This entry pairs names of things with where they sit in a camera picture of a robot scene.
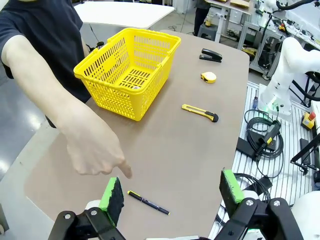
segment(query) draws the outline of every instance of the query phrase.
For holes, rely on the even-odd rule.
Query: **brown table surface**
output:
[[[231,168],[244,113],[249,57],[213,41],[164,30],[179,36],[170,76],[141,121],[88,105],[119,137],[133,178],[119,169],[124,192],[118,229],[128,240],[199,235],[207,237],[222,197],[223,167]],[[222,54],[222,63],[200,60],[202,48]],[[214,84],[200,74],[216,74]],[[192,105],[219,116],[219,121],[181,109]],[[101,199],[110,176],[83,176],[72,168],[66,140],[60,134],[31,172],[26,196],[55,220],[69,210],[81,213],[88,202]],[[171,212],[165,215],[126,193],[132,190]]]

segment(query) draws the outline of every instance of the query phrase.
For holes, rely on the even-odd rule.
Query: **yellow utility knife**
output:
[[[187,105],[187,104],[183,104],[182,105],[182,109],[187,110],[187,111],[189,111],[191,113],[195,113],[195,114],[199,114],[201,116],[204,116],[204,117],[210,119],[214,123],[218,122],[218,120],[219,120],[219,117],[218,117],[217,114],[212,113],[210,111],[203,110],[201,108],[197,108],[195,106],[190,106],[190,105]]]

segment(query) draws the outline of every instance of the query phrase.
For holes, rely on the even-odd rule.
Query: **plastic basket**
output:
[[[181,39],[126,28],[75,68],[99,107],[140,121],[168,79]]]

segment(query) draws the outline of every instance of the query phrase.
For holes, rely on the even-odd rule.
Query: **stapler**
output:
[[[221,63],[221,60],[222,60],[221,54],[205,48],[202,49],[201,53],[202,54],[200,54],[199,59]]]

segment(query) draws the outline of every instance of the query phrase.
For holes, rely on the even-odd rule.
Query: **hand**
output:
[[[66,137],[73,167],[79,174],[110,174],[118,167],[127,178],[132,177],[117,135],[86,105],[73,111],[70,124],[61,131]]]

